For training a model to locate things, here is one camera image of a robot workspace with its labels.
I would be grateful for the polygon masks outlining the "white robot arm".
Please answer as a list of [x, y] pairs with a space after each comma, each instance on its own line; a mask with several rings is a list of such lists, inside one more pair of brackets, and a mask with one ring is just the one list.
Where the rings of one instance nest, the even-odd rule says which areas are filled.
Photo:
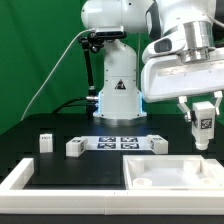
[[142, 103], [224, 90], [224, 49], [215, 46], [217, 0], [87, 0], [92, 52], [104, 52], [93, 116], [116, 125], [146, 116]]

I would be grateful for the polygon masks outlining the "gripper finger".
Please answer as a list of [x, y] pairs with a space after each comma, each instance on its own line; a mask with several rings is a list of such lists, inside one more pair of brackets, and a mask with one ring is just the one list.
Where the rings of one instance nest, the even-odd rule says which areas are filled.
[[219, 106], [223, 99], [223, 93], [221, 91], [216, 91], [214, 93], [214, 99], [215, 99], [215, 104], [214, 104], [215, 113], [216, 113], [216, 116], [219, 117], [220, 116]]
[[178, 98], [177, 106], [184, 113], [185, 121], [190, 122], [192, 120], [192, 118], [191, 118], [191, 110], [187, 106], [187, 97], [186, 96], [180, 96]]

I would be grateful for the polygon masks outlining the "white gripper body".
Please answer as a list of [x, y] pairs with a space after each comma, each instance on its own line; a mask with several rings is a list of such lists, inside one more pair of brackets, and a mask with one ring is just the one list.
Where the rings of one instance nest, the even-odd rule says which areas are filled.
[[224, 90], [224, 48], [204, 62], [183, 64], [177, 55], [149, 59], [141, 73], [146, 102], [194, 96]]

